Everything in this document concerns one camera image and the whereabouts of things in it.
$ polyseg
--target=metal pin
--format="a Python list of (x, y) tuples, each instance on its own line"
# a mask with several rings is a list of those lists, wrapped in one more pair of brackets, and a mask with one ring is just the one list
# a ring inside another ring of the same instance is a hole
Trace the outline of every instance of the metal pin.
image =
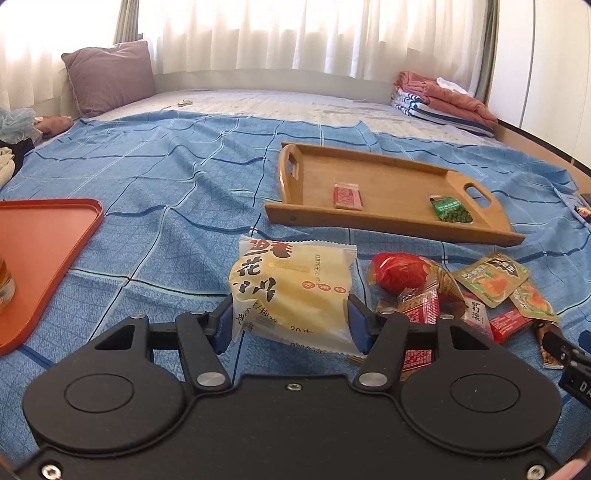
[(359, 376), (359, 383), (364, 387), (381, 387), (388, 382), (388, 377), (379, 372), (367, 372)]
[(546, 474), (546, 469), (542, 465), (534, 465), (527, 470), (527, 480), (542, 480)]
[(61, 470), (50, 463), (41, 467), (41, 474), (43, 477), (47, 478), (47, 480), (60, 480), (61, 478)]
[(219, 387), (226, 381), (226, 376), (219, 372), (205, 372), (197, 377), (197, 383), (203, 387)]

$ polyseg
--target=black mount plate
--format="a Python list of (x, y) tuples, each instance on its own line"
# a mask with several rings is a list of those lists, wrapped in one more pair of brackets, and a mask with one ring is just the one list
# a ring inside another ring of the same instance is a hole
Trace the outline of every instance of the black mount plate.
[[(561, 412), (556, 387), (463, 322), (379, 316), (353, 382), (247, 375), (232, 386), (212, 318), (127, 318), (35, 379), (23, 411), (40, 450), (15, 474), (523, 480), (534, 465), (546, 477), (559, 467), (543, 447)], [(155, 349), (178, 349), (185, 382), (152, 363)], [(399, 382), (409, 349), (435, 361)]]

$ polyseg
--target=red snack package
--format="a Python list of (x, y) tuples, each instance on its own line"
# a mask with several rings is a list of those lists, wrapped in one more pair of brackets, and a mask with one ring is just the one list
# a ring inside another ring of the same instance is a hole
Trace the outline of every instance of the red snack package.
[(370, 281), (379, 284), (390, 293), (402, 293), (405, 288), (419, 288), (425, 285), (427, 263), (416, 255), (385, 253), (374, 256), (370, 266)]
[(337, 183), (334, 192), (335, 208), (363, 210), (359, 186), (353, 183)]
[(527, 327), (530, 322), (531, 319), (525, 318), (517, 309), (493, 318), (491, 320), (491, 329), (495, 342), (504, 342), (514, 333)]
[[(413, 323), (435, 323), (439, 316), (437, 282), (430, 280), (424, 289), (407, 288), (399, 296), (398, 307)], [(431, 350), (408, 350), (402, 371), (424, 367), (431, 363)]]

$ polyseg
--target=wooden tray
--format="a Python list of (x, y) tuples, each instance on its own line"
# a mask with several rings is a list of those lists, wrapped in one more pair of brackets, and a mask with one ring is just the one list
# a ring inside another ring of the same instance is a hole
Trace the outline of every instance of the wooden tray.
[[(265, 204), (272, 223), (340, 226), (419, 236), (444, 242), (520, 244), (499, 200), (465, 175), (426, 163), (342, 148), (282, 143), (279, 183), (283, 203)], [(334, 208), (336, 183), (359, 185), (363, 211)], [(489, 201), (479, 206), (466, 192), (478, 189)], [(440, 221), (431, 195), (454, 197), (472, 214), (471, 224)]]

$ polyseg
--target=small packet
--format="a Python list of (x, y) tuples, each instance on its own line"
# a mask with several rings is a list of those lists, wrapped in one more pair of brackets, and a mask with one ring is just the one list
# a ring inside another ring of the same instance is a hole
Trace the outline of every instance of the small packet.
[(541, 295), (531, 280), (523, 282), (509, 295), (509, 298), (525, 318), (548, 320), (554, 323), (560, 321), (550, 302)]
[(359, 185), (355, 183), (336, 183), (334, 199), (335, 208), (363, 210)]
[(544, 338), (544, 334), (550, 331), (563, 337), (562, 331), (553, 322), (546, 322), (545, 320), (540, 320), (536, 324), (535, 335), (538, 338), (538, 345), (540, 346), (540, 353), (542, 354), (544, 368), (550, 368), (555, 370), (562, 369), (564, 368), (564, 365), (561, 364), (558, 360), (556, 360), (556, 358), (554, 358), (552, 355), (550, 355), (542, 346), (542, 339)]
[(491, 324), (486, 314), (486, 306), (472, 295), (465, 295), (465, 298), (468, 308), (462, 316), (462, 320), (493, 339), (494, 335), (492, 334)]
[(453, 197), (442, 197), (439, 195), (432, 195), (429, 197), (435, 215), (442, 222), (450, 223), (472, 223), (472, 215), (466, 207), (462, 205), (459, 200)]
[(579, 214), (579, 216), (585, 220), (587, 223), (591, 223), (591, 210), (587, 207), (581, 207), (579, 205), (574, 206), (574, 211)]
[(497, 343), (504, 342), (514, 333), (525, 329), (530, 322), (531, 319), (525, 318), (517, 309), (503, 313), (490, 321), (493, 338)]
[[(436, 323), (439, 316), (437, 282), (428, 279), (424, 288), (406, 289), (398, 297), (398, 308), (413, 323)], [(431, 363), (431, 350), (407, 350), (402, 371), (424, 367)]]
[(530, 269), (502, 253), (494, 253), (452, 276), (493, 309), (527, 280)]

